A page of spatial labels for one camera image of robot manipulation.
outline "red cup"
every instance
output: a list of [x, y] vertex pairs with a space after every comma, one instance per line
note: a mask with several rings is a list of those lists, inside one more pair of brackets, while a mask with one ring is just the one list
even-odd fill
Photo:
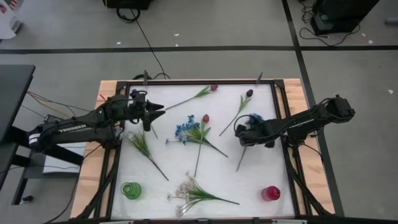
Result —
[[280, 197], [280, 190], [275, 186], [269, 186], [261, 191], [261, 197], [266, 202], [278, 200]]

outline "black desk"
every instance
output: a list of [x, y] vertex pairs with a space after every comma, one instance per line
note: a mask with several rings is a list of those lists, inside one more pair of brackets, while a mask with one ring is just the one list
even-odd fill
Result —
[[27, 167], [30, 159], [16, 155], [28, 146], [26, 132], [13, 127], [22, 100], [33, 79], [33, 65], [0, 65], [0, 190], [11, 164]]

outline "green cup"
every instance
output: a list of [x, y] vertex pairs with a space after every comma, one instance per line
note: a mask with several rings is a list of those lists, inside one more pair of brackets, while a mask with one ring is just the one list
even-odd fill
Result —
[[138, 183], [126, 182], [121, 187], [121, 192], [130, 200], [139, 198], [141, 195], [141, 186]]

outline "wire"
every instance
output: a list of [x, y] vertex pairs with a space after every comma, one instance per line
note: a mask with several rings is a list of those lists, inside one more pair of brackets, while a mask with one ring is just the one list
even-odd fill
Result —
[[60, 114], [63, 114], [63, 115], [65, 115], [65, 116], [69, 117], [69, 115], [67, 115], [66, 113], [64, 113], [64, 112], [62, 112], [62, 111], [59, 111], [59, 110], [57, 110], [57, 109], [55, 109], [55, 108], [53, 108], [53, 107], [51, 107], [51, 106], [49, 106], [49, 105], [46, 105], [46, 104], [42, 103], [42, 102], [39, 101], [39, 99], [36, 98], [36, 96], [34, 96], [33, 94], [31, 94], [31, 93], [29, 93], [29, 92], [27, 92], [27, 94], [28, 94], [29, 96], [31, 96], [35, 101], [37, 101], [40, 105], [45, 106], [46, 108], [48, 108], [48, 109], [50, 109], [50, 110], [56, 111], [56, 112], [58, 112], [58, 113], [60, 113]]
[[[48, 99], [46, 99], [46, 98], [44, 98], [44, 97], [42, 97], [42, 96], [36, 96], [35, 93], [32, 93], [32, 92], [28, 92], [28, 94], [31, 94], [30, 96], [33, 97], [33, 98], [35, 98], [36, 100], [39, 99], [39, 100], [42, 100], [42, 101], [44, 101], [44, 102], [56, 103], [56, 102], [50, 101], [50, 100], [48, 100]], [[73, 110], [70, 109], [69, 106], [66, 106], [66, 107], [72, 112], [72, 114], [73, 114], [74, 116], [76, 116], [75, 112], [73, 112]]]
[[45, 119], [45, 116], [43, 116], [43, 115], [39, 114], [38, 112], [36, 112], [36, 111], [34, 111], [34, 110], [32, 110], [32, 109], [30, 109], [30, 108], [28, 108], [28, 107], [26, 107], [26, 106], [24, 106], [24, 105], [21, 105], [21, 107], [23, 107], [23, 108], [25, 108], [25, 109], [29, 110], [30, 112], [33, 112], [33, 113], [35, 113], [35, 114], [39, 115], [39, 116], [41, 116], [42, 118], [44, 118], [44, 119]]
[[301, 146], [307, 146], [309, 149], [312, 149], [313, 151], [317, 152], [319, 154], [319, 156], [321, 157], [321, 160], [323, 162], [322, 154], [318, 150], [314, 149], [313, 147], [311, 147], [311, 146], [309, 146], [307, 144], [301, 144]]
[[[315, 37], [303, 37], [303, 35], [302, 35], [302, 31], [303, 31], [303, 30], [309, 31], [309, 32], [310, 32], [312, 35], [314, 35]], [[359, 30], [361, 30], [361, 25], [358, 24], [358, 30], [352, 31], [352, 32], [346, 34], [346, 35], [342, 38], [342, 40], [341, 40], [340, 42], [337, 42], [337, 43], [335, 43], [335, 44], [328, 44], [328, 43], [326, 43], [326, 42], [325, 42], [324, 40], [322, 40], [321, 38], [327, 38], [327, 37], [320, 36], [320, 35], [316, 35], [316, 34], [314, 34], [312, 31], [310, 31], [310, 30], [309, 30], [308, 28], [306, 28], [306, 27], [303, 27], [303, 28], [300, 29], [299, 35], [300, 35], [301, 38], [303, 38], [303, 39], [305, 39], [305, 40], [319, 40], [319, 41], [323, 42], [323, 43], [324, 43], [326, 46], [328, 46], [328, 47], [334, 47], [334, 46], [337, 46], [337, 45], [343, 43], [344, 40], [345, 40], [348, 36], [350, 36], [351, 34], [355, 34], [355, 33], [359, 32]]]
[[[134, 12], [132, 11], [132, 9], [130, 9], [130, 11], [131, 11], [132, 15], [133, 15], [134, 17], [136, 17], [136, 15], [135, 15]], [[149, 48], [150, 48], [150, 51], [151, 51], [152, 54], [154, 55], [154, 57], [155, 57], [157, 63], [158, 63], [159, 66], [160, 66], [160, 69], [162, 69], [162, 72], [159, 73], [159, 74], [157, 74], [157, 75], [155, 76], [155, 78], [158, 77], [159, 75], [163, 75], [164, 79], [166, 79], [166, 77], [169, 78], [169, 79], [171, 79], [171, 78], [169, 77], [169, 75], [166, 74], [166, 73], [164, 72], [164, 69], [163, 69], [163, 66], [162, 66], [161, 62], [160, 62], [159, 59], [156, 57], [156, 54], [155, 54], [155, 52], [154, 52], [154, 49], [153, 49], [152, 46], [150, 45], [149, 40], [148, 40], [147, 36], [145, 35], [144, 30], [142, 30], [142, 27], [141, 27], [140, 23], [138, 22], [138, 17], [136, 17], [136, 22], [137, 22], [137, 25], [138, 25], [139, 29], [140, 29], [141, 32], [142, 32], [142, 35], [144, 36], [145, 40], [146, 40], [147, 43], [148, 43], [148, 46], [149, 46]]]
[[[32, 166], [38, 166], [38, 167], [53, 167], [53, 168], [59, 168], [59, 169], [71, 169], [71, 168], [77, 169], [77, 168], [79, 168], [79, 167], [57, 167], [57, 166], [42, 166], [42, 165], [31, 165], [31, 167], [32, 167]], [[0, 174], [2, 174], [2, 173], [4, 173], [4, 172], [8, 172], [8, 171], [13, 170], [13, 169], [19, 169], [19, 168], [26, 168], [26, 167], [13, 167], [13, 168], [10, 168], [10, 169], [8, 169], [8, 170], [3, 170], [3, 171], [1, 171]]]
[[[102, 144], [100, 144], [99, 146], [97, 146], [97, 147], [96, 147], [95, 149], [93, 149], [90, 153], [88, 153], [85, 157], [83, 157], [83, 161], [84, 161], [91, 153], [93, 153], [94, 151], [96, 151], [97, 149], [99, 149], [100, 146], [102, 146]], [[76, 182], [75, 182], [75, 186], [73, 186], [72, 194], [71, 194], [71, 196], [70, 196], [69, 202], [67, 203], [67, 206], [66, 206], [66, 207], [62, 210], [62, 212], [59, 213], [56, 217], [50, 219], [49, 221], [45, 222], [44, 224], [51, 223], [52, 221], [56, 220], [56, 219], [59, 218], [62, 214], [65, 213], [65, 211], [68, 209], [70, 203], [72, 202], [72, 199], [73, 199], [73, 196], [74, 196], [74, 191], [76, 190], [76, 187], [77, 187], [77, 183], [79, 183], [79, 178], [77, 178], [77, 180], [76, 180]]]
[[160, 72], [159, 74], [155, 75], [153, 79], [156, 79], [159, 75], [166, 76], [168, 79], [171, 79], [168, 74]]
[[[314, 17], [314, 14], [313, 14], [311, 11], [312, 11], [312, 8], [314, 7], [314, 5], [316, 4], [316, 2], [317, 2], [317, 0], [314, 0], [312, 6], [306, 6], [306, 5], [302, 2], [302, 0], [299, 0], [299, 3], [303, 6], [303, 8], [301, 9], [301, 12], [303, 13], [303, 15], [301, 16], [301, 20], [302, 20], [305, 24], [309, 23], [309, 22], [311, 21], [311, 19]], [[301, 28], [301, 29], [300, 29], [300, 32], [299, 32], [298, 34], [299, 34], [299, 36], [300, 36], [301, 38], [303, 38], [303, 39], [305, 39], [305, 40], [319, 40], [320, 42], [323, 42], [323, 43], [324, 43], [326, 46], [328, 46], [328, 47], [334, 47], [334, 46], [337, 46], [337, 45], [339, 45], [339, 44], [342, 44], [342, 43], [344, 42], [344, 40], [345, 40], [347, 37], [349, 37], [351, 34], [355, 34], [355, 33], [359, 32], [359, 30], [361, 30], [361, 26], [360, 26], [359, 23], [358, 23], [358, 27], [359, 27], [359, 29], [358, 29], [357, 31], [352, 31], [352, 32], [350, 32], [350, 33], [347, 33], [347, 34], [342, 38], [342, 40], [341, 40], [340, 42], [337, 42], [337, 43], [335, 43], [335, 44], [328, 44], [328, 43], [326, 43], [324, 40], [322, 40], [322, 38], [327, 39], [327, 38], [328, 38], [327, 36], [316, 35], [314, 32], [312, 32], [310, 29], [308, 29], [308, 28], [306, 28], [306, 27]], [[315, 37], [303, 37], [303, 35], [302, 35], [303, 30], [307, 30], [309, 33], [311, 33], [311, 34], [314, 35]]]
[[100, 144], [100, 145], [97, 146], [95, 149], [93, 149], [91, 152], [89, 152], [89, 153], [83, 158], [83, 160], [86, 159], [91, 153], [93, 153], [93, 152], [95, 152], [97, 149], [99, 149], [100, 146], [102, 146], [102, 144]]
[[57, 215], [56, 217], [50, 219], [49, 221], [45, 222], [44, 224], [51, 223], [52, 221], [56, 220], [56, 219], [59, 218], [62, 214], [65, 213], [65, 211], [68, 209], [70, 203], [72, 202], [72, 199], [73, 199], [73, 196], [74, 196], [74, 191], [76, 190], [76, 187], [77, 187], [77, 183], [79, 183], [79, 178], [76, 178], [76, 182], [75, 182], [75, 185], [73, 186], [72, 194], [71, 194], [71, 196], [70, 196], [69, 202], [67, 203], [67, 206], [62, 210], [61, 213], [59, 213], [59, 215]]
[[31, 93], [31, 94], [35, 95], [36, 97], [41, 98], [41, 100], [46, 101], [46, 102], [55, 103], [55, 104], [62, 105], [62, 106], [69, 106], [71, 108], [79, 109], [79, 110], [86, 111], [86, 112], [91, 112], [91, 110], [86, 110], [84, 108], [80, 108], [80, 107], [77, 107], [77, 106], [67, 105], [67, 104], [64, 104], [64, 103], [59, 103], [59, 102], [56, 102], [56, 101], [49, 100], [49, 99], [45, 98], [44, 96], [40, 96], [39, 94], [36, 94], [34, 92], [31, 92], [31, 91], [28, 91], [28, 93]]
[[301, 16], [301, 20], [302, 20], [304, 23], [309, 23], [309, 22], [311, 21], [312, 17], [314, 16], [314, 15], [312, 14], [311, 11], [312, 11], [312, 8], [314, 7], [314, 5], [315, 5], [315, 3], [316, 3], [317, 1], [315, 0], [315, 1], [312, 3], [312, 6], [306, 6], [306, 5], [303, 3], [302, 0], [299, 0], [298, 2], [303, 6], [303, 8], [301, 9], [301, 12], [303, 13], [303, 15]]

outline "white surface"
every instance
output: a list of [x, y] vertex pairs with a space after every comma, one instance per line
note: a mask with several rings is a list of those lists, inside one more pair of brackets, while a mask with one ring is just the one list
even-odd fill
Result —
[[[137, 86], [137, 90], [147, 90], [147, 99], [162, 104], [165, 108], [196, 95], [205, 85], [189, 86]], [[199, 122], [204, 114], [210, 116], [207, 126], [211, 127], [207, 139], [219, 150], [229, 156], [226, 158], [209, 147], [202, 147], [198, 165], [197, 182], [207, 192], [234, 202], [209, 201], [196, 204], [182, 218], [243, 218], [243, 217], [286, 217], [294, 216], [292, 197], [285, 169], [280, 141], [275, 148], [264, 146], [250, 147], [238, 172], [239, 159], [243, 147], [234, 136], [230, 126], [219, 137], [220, 132], [231, 121], [239, 108], [240, 95], [249, 89], [254, 90], [252, 101], [241, 114], [258, 113], [264, 119], [275, 118], [274, 102], [269, 85], [220, 85], [219, 88], [202, 98], [197, 98], [178, 107], [167, 110], [152, 125], [159, 137], [153, 132], [146, 133], [146, 139], [152, 157], [169, 178], [167, 182], [162, 174], [137, 149], [123, 140], [119, 161], [118, 179], [114, 193], [112, 219], [165, 219], [177, 218], [175, 209], [184, 202], [166, 199], [168, 193], [174, 194], [178, 186], [188, 180], [187, 170], [195, 171], [198, 145], [178, 142], [165, 145], [165, 140], [175, 140], [177, 124], [186, 123], [188, 115], [194, 114]], [[142, 125], [126, 122], [127, 131], [142, 129]], [[124, 182], [138, 182], [142, 186], [142, 195], [138, 200], [129, 200], [120, 193]], [[281, 197], [274, 202], [265, 202], [260, 192], [263, 188], [275, 185], [281, 190]]]
[[[87, 142], [78, 142], [78, 143], [68, 143], [68, 144], [58, 144], [69, 151], [75, 152], [79, 155], [83, 155], [87, 146]], [[76, 164], [71, 164], [70, 162], [65, 162], [60, 159], [53, 158], [51, 156], [45, 157], [43, 173], [51, 173], [51, 172], [71, 172], [71, 173], [79, 173], [80, 166]], [[56, 166], [56, 167], [76, 167], [76, 168], [69, 168], [69, 169], [60, 169], [56, 167], [46, 167], [46, 166]]]

